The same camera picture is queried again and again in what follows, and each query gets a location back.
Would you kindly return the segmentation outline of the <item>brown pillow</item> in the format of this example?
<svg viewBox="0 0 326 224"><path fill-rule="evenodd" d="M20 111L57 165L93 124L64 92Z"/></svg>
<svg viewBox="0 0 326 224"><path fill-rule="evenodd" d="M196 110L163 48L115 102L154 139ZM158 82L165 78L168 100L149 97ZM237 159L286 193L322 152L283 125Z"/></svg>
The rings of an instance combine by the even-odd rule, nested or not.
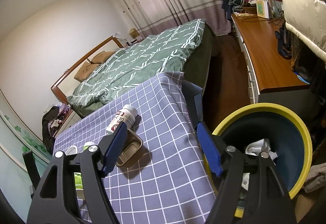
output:
<svg viewBox="0 0 326 224"><path fill-rule="evenodd" d="M91 64L88 62L85 62L80 69L77 71L77 73L74 76L74 79L83 82L86 80L91 73L99 66L99 64Z"/></svg>
<svg viewBox="0 0 326 224"><path fill-rule="evenodd" d="M115 54L115 51L102 51L95 55L91 62L93 64L103 64L106 60L108 60L112 55Z"/></svg>

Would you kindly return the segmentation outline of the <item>green plaid bed duvet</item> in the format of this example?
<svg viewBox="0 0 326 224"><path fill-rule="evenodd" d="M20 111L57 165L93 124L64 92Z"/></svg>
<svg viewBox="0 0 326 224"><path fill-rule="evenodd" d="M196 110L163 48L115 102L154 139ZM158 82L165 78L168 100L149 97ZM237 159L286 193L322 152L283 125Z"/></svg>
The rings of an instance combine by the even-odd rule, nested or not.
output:
<svg viewBox="0 0 326 224"><path fill-rule="evenodd" d="M183 71L203 40L205 26L204 19L195 19L115 51L75 88L68 103L80 109L107 104L159 73Z"/></svg>

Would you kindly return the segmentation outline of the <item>cream puffer jacket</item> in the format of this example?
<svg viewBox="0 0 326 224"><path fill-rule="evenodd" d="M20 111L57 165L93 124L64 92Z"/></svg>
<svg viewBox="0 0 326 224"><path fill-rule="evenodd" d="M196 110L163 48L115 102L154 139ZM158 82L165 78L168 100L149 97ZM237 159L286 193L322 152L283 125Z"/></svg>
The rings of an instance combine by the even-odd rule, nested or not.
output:
<svg viewBox="0 0 326 224"><path fill-rule="evenodd" d="M325 61L325 1L282 0L286 28Z"/></svg>

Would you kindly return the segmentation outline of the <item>purple checked tablecloth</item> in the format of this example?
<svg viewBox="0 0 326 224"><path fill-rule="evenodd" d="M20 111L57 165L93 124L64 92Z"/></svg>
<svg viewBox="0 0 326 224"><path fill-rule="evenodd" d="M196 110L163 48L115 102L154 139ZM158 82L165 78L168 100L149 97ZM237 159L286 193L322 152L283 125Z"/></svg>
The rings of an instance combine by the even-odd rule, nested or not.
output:
<svg viewBox="0 0 326 224"><path fill-rule="evenodd" d="M160 73L91 113L55 140L56 151L99 143L124 105L137 109L133 131L144 154L103 180L120 223L204 223L215 200L182 93L183 73Z"/></svg>

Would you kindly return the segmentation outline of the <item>brown plastic tray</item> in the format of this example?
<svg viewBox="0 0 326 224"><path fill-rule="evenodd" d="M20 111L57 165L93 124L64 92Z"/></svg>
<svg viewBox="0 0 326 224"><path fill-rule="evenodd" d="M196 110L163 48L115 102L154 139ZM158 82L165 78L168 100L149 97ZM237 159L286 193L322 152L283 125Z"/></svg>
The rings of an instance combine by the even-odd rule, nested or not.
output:
<svg viewBox="0 0 326 224"><path fill-rule="evenodd" d="M143 152L143 140L134 131L128 129L127 139L117 159L116 166L118 168L132 167L142 157Z"/></svg>

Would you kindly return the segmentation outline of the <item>black bag on dresser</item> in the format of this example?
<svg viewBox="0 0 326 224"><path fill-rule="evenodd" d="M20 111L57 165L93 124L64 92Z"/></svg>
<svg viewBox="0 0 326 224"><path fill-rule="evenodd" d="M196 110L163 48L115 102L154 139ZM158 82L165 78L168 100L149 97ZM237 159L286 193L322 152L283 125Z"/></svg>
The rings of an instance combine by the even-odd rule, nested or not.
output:
<svg viewBox="0 0 326 224"><path fill-rule="evenodd" d="M283 22L278 31L275 31L277 38L277 52L286 60L292 58L292 36L286 28L286 23Z"/></svg>

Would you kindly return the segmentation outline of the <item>wooden bed headboard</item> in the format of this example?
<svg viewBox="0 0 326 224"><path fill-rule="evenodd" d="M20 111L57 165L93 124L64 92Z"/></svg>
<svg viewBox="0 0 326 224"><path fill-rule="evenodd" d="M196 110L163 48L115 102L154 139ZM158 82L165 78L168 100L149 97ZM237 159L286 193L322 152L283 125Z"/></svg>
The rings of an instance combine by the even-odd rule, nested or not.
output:
<svg viewBox="0 0 326 224"><path fill-rule="evenodd" d="M80 58L68 70L66 70L63 75L51 86L51 91L57 100L67 104L66 97L71 95L75 88L80 84L80 82L77 81L74 76L85 62L89 63L94 56L102 51L115 51L120 48L123 48L123 45L117 38L111 36L94 47L91 51L87 52L82 58Z"/></svg>

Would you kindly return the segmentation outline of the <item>black chair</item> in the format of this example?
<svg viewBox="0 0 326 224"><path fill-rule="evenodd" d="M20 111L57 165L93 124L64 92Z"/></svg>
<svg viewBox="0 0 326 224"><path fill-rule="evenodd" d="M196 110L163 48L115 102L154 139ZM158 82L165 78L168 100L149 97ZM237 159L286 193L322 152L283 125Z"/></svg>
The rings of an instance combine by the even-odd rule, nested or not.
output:
<svg viewBox="0 0 326 224"><path fill-rule="evenodd" d="M23 153L22 156L23 156L26 170L27 170L30 180L32 182L32 185L30 186L30 196L32 198L34 196L34 193L36 191L36 188L39 184L41 177L37 170L32 151L27 151L27 152Z"/></svg>

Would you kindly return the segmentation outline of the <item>black jacket on cabinet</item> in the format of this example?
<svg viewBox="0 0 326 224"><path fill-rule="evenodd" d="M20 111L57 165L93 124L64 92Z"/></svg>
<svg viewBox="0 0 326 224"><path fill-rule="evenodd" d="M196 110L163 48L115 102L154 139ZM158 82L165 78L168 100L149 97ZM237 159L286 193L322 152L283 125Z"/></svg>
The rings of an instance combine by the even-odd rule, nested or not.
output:
<svg viewBox="0 0 326 224"><path fill-rule="evenodd" d="M60 128L63 121L59 112L60 108L53 106L42 118L43 144L50 154L53 154L54 151L54 133Z"/></svg>

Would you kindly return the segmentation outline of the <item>yellow rimmed dark trash bin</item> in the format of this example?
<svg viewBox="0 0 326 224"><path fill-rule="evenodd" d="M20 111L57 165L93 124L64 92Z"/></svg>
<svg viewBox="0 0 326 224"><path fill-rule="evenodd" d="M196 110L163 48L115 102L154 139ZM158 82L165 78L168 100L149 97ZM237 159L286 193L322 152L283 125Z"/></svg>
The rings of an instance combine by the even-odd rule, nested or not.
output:
<svg viewBox="0 0 326 224"><path fill-rule="evenodd" d="M278 155L273 163L293 204L312 162L311 137L296 113L279 104L252 104L227 116L211 134L242 153L249 144L269 139L271 150Z"/></svg>

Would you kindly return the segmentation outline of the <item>white bedside drawer cabinet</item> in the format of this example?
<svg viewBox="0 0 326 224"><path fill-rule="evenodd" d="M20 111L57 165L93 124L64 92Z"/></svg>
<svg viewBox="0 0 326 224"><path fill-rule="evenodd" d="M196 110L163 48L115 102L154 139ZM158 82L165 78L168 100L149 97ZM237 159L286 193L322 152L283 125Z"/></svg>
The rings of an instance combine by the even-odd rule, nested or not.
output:
<svg viewBox="0 0 326 224"><path fill-rule="evenodd" d="M60 128L55 132L54 137L56 138L59 134L61 134L80 120L81 117L71 109L64 118Z"/></svg>

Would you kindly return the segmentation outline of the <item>white trash in bin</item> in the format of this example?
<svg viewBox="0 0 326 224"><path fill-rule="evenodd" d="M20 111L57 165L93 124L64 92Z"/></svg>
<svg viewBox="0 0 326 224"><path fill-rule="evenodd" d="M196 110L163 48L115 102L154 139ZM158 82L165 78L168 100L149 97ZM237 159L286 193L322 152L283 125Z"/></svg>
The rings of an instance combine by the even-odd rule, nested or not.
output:
<svg viewBox="0 0 326 224"><path fill-rule="evenodd" d="M261 152L268 153L272 160L278 157L277 153L271 150L270 142L267 138L253 142L245 149L245 154L252 156L258 156Z"/></svg>

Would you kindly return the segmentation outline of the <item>wooden top white dresser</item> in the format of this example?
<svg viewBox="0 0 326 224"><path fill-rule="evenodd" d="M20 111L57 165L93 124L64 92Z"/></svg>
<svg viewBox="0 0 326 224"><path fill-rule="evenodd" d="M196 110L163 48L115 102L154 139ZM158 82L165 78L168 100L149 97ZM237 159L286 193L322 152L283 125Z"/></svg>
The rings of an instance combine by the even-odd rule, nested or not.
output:
<svg viewBox="0 0 326 224"><path fill-rule="evenodd" d="M291 71L290 61L277 51L277 22L256 15L231 15L248 74L248 93L252 104L276 103L298 106L307 100L309 86Z"/></svg>

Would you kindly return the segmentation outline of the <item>green framed picture box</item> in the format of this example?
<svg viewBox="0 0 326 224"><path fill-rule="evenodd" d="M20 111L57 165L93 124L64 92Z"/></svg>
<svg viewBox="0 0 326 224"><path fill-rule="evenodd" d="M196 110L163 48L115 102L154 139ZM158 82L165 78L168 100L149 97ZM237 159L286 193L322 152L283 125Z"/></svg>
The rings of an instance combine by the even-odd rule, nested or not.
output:
<svg viewBox="0 0 326 224"><path fill-rule="evenodd" d="M269 19L270 18L270 11L269 11L269 5L267 0L256 0L256 12L257 16Z"/></svg>

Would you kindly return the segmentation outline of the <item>white red label bottle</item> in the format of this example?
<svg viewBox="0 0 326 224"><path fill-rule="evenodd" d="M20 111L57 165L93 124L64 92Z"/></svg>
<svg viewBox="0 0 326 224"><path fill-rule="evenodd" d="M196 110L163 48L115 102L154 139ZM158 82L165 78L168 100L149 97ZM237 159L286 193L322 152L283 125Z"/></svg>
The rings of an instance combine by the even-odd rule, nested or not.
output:
<svg viewBox="0 0 326 224"><path fill-rule="evenodd" d="M135 123L135 119L138 116L138 111L132 105L126 104L122 109L117 111L112 121L106 127L106 134L111 135L117 129L121 122L124 122L128 129L130 129Z"/></svg>

